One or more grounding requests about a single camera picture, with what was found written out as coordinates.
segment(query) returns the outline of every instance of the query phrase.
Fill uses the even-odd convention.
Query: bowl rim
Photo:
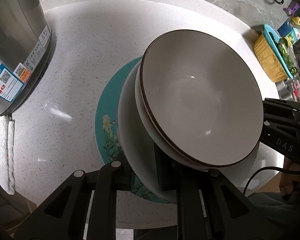
[[[232,166],[232,165],[235,165],[239,162],[241,162],[242,160],[244,160],[245,158],[247,158],[252,152],[253,150],[255,149],[255,147],[258,145],[259,143],[259,140],[256,142],[256,144],[253,146],[253,148],[251,149],[251,151],[244,157],[242,158],[241,160],[235,162],[235,163],[231,163],[231,164],[227,164],[227,165],[215,165],[215,164],[211,164],[211,163],[205,163],[205,162],[202,162],[192,156],[190,156],[189,154],[187,154],[185,151],[183,151],[182,149],[180,149],[168,136],[167,134],[164,132],[164,130],[161,128],[161,126],[159,125],[159,123],[157,122],[156,118],[154,117],[154,114],[152,113],[151,111],[151,108],[150,108],[150,105],[149,105],[149,102],[146,98],[146,93],[145,93],[145,89],[144,89],[144,84],[143,84],[143,65],[144,65],[144,60],[145,60],[145,57],[146,57],[146,54],[148,53],[149,49],[151,48],[151,46],[159,39],[161,38],[162,36],[164,35],[167,35],[169,33],[172,33],[172,32],[178,32],[178,31],[193,31],[193,32],[199,32],[199,33],[204,33],[204,32],[201,32],[201,31],[197,31],[197,30],[190,30],[190,29],[178,29],[178,30],[173,30],[173,31],[170,31],[170,32],[166,32],[162,35],[160,35],[159,37],[157,37],[155,40],[153,40],[150,45],[147,47],[146,51],[144,52],[143,54],[143,57],[141,59],[141,64],[140,64],[140,88],[141,88],[141,95],[143,97],[143,100],[144,100],[144,105],[145,105],[145,108],[148,110],[148,113],[149,113],[149,117],[150,117],[150,120],[154,123],[154,127],[158,129],[159,133],[164,137],[165,140],[168,141],[168,143],[170,143],[171,145],[173,145],[173,147],[175,147],[175,149],[183,154],[184,156],[186,156],[187,158],[197,162],[197,163],[200,163],[200,164],[203,164],[203,165],[206,165],[206,166],[210,166],[210,167],[216,167],[216,168],[221,168],[221,167],[229,167],[229,166]],[[259,86],[258,86],[258,91],[259,91],[259,94],[260,94],[260,98],[262,99],[262,95],[261,95],[261,92],[260,92],[260,89],[259,89]]]

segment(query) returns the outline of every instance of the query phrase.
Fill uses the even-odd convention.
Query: bowl
[[[176,192],[163,191],[158,183],[154,141],[144,127],[135,100],[136,65],[128,75],[119,98],[117,131],[122,150],[141,182],[158,197],[177,203]],[[230,167],[218,168],[236,187],[242,184],[256,160],[258,146],[244,160]]]
[[[149,136],[152,140],[159,146],[161,150],[163,150],[169,157],[174,159],[175,161],[191,167],[196,170],[207,170],[209,169],[208,166],[202,165],[197,163],[191,159],[188,159],[186,156],[183,156],[181,153],[177,151],[177,149],[173,148],[173,145],[170,145],[168,141],[164,139],[164,137],[160,134],[160,131],[155,127],[150,116],[145,108],[141,88],[140,88],[140,68],[138,69],[137,76],[136,76],[136,83],[135,83],[135,97],[136,97],[136,104],[140,119],[146,128]]]
[[[142,58],[140,87],[155,127],[188,159],[226,167],[255,149],[261,93],[243,59],[219,39],[192,30],[161,35]]]

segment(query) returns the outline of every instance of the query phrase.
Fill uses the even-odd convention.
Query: screw
[[[73,174],[75,177],[79,178],[83,175],[83,171],[82,170],[77,170],[74,172]]]
[[[220,171],[218,171],[217,169],[211,169],[210,170],[210,175],[213,177],[218,177],[220,174]]]
[[[111,163],[111,166],[115,167],[115,168],[120,167],[120,165],[121,165],[121,162],[119,162],[119,161],[114,161]]]

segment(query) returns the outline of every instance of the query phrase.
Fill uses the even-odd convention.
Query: purple object
[[[289,17],[293,17],[294,13],[299,8],[300,8],[300,6],[295,2],[295,0],[292,0],[291,3],[289,4],[289,6],[287,8],[283,8],[283,10]]]

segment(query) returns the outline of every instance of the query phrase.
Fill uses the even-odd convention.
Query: yellow basket
[[[277,56],[271,49],[263,34],[257,39],[253,45],[253,51],[272,82],[280,82],[288,78],[283,66]]]

